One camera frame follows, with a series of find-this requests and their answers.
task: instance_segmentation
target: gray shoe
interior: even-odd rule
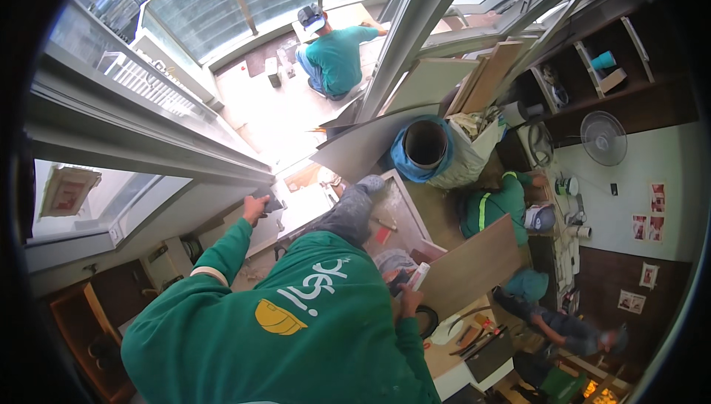
[[[368,191],[368,195],[370,195],[375,194],[381,189],[385,188],[385,181],[377,174],[370,174],[360,179],[360,182],[356,185],[365,186],[366,191]]]

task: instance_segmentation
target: blue cap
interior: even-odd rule
[[[308,35],[312,35],[326,25],[324,10],[317,4],[304,6],[298,11],[298,22],[301,23]]]

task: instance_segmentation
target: green jacket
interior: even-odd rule
[[[417,321],[393,326],[367,253],[309,233],[233,293],[251,234],[241,218],[128,328],[121,358],[148,403],[440,402]]]
[[[523,226],[526,204],[523,201],[522,184],[530,185],[532,182],[533,179],[527,174],[507,171],[503,173],[500,192],[489,194],[477,191],[470,195],[466,200],[467,215],[459,223],[464,237],[469,239],[506,213],[511,213],[517,244],[521,246],[527,243],[528,231]]]

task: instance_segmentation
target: wooden board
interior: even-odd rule
[[[439,103],[478,64],[463,59],[416,60],[379,115]]]
[[[521,266],[509,214],[435,260],[420,287],[440,321],[484,296]]]
[[[494,90],[511,68],[523,47],[522,41],[500,41],[494,46],[486,68],[479,76],[461,111],[465,114],[483,111]]]
[[[349,6],[343,6],[337,9],[332,9],[326,11],[328,15],[328,23],[334,29],[344,29],[349,26],[358,26],[363,20],[372,19],[370,13],[365,10],[363,3],[350,4]],[[311,43],[313,40],[318,38],[318,35],[308,35],[301,26],[301,23],[296,20],[291,23],[294,27],[294,32],[297,33],[298,40],[301,43]]]
[[[414,107],[357,124],[324,142],[311,160],[354,184],[370,173],[405,124],[420,115],[436,115],[439,109],[439,104]]]
[[[447,113],[444,115],[445,117],[457,114],[459,111],[461,111],[461,108],[464,107],[464,104],[466,103],[469,94],[471,94],[471,90],[474,89],[476,80],[479,79],[481,73],[484,72],[484,70],[486,69],[486,63],[488,62],[487,57],[479,56],[477,57],[476,61],[479,64],[473,71],[469,73],[469,75],[467,75],[467,77],[464,78],[464,81],[461,82],[461,85],[459,86],[459,91],[454,97],[454,100],[451,101],[451,104],[447,108]]]

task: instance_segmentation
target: hand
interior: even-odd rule
[[[545,322],[540,314],[531,314],[531,324],[540,326],[541,324],[545,324]]]
[[[548,183],[548,179],[545,176],[541,175],[541,176],[535,176],[533,178],[532,185],[537,188],[541,188],[542,186],[547,185],[547,183]]]
[[[259,198],[252,196],[244,198],[244,214],[242,214],[242,217],[250,223],[252,228],[257,226],[257,222],[260,218],[267,217],[267,215],[264,214],[264,206],[268,201],[269,195]]]
[[[413,292],[412,287],[407,284],[398,284],[398,287],[402,289],[403,296],[400,298],[400,317],[414,317],[414,312],[417,310],[417,306],[422,302],[424,297],[423,292]]]

